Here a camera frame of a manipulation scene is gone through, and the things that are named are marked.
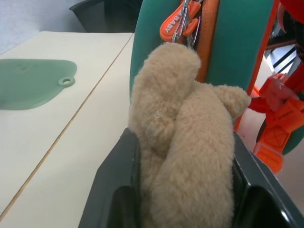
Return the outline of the orange and teal backpack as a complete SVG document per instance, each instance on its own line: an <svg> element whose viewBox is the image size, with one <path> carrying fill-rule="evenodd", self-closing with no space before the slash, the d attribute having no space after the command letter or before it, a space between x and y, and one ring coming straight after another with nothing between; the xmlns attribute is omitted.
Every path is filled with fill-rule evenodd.
<svg viewBox="0 0 304 228"><path fill-rule="evenodd" d="M264 113L253 153L273 173L304 138L304 57L290 75L274 74L256 89L264 52L293 42L304 52L304 0L143 0L135 28L130 84L163 42L194 48L196 80L255 93L250 109Z"/></svg>

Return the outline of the beige plush teddy bear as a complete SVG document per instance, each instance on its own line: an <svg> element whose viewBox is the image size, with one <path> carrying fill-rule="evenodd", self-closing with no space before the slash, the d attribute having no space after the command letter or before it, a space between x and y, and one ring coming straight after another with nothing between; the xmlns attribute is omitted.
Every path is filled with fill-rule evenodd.
<svg viewBox="0 0 304 228"><path fill-rule="evenodd" d="M194 50L166 42L135 77L129 129L140 144L142 228L231 228L234 121L251 98L198 82L200 65Z"/></svg>

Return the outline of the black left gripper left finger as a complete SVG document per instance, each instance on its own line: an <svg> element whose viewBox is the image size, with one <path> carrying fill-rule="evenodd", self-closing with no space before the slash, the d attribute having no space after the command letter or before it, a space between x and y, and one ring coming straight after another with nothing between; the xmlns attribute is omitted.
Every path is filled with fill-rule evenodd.
<svg viewBox="0 0 304 228"><path fill-rule="evenodd" d="M128 128L98 168L78 228L141 228L140 146Z"/></svg>

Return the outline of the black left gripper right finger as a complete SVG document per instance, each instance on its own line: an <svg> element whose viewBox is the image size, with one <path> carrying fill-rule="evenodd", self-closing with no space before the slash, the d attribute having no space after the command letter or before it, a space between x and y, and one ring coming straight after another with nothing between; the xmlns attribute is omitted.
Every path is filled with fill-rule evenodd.
<svg viewBox="0 0 304 228"><path fill-rule="evenodd" d="M271 170L235 133L231 228L304 228L304 217Z"/></svg>

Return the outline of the green silicone mat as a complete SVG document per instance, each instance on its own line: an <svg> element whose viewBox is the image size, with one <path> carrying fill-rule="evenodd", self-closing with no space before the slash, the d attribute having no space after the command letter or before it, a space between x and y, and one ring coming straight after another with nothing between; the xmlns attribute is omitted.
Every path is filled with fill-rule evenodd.
<svg viewBox="0 0 304 228"><path fill-rule="evenodd" d="M0 59L0 110L39 107L76 82L68 60Z"/></svg>

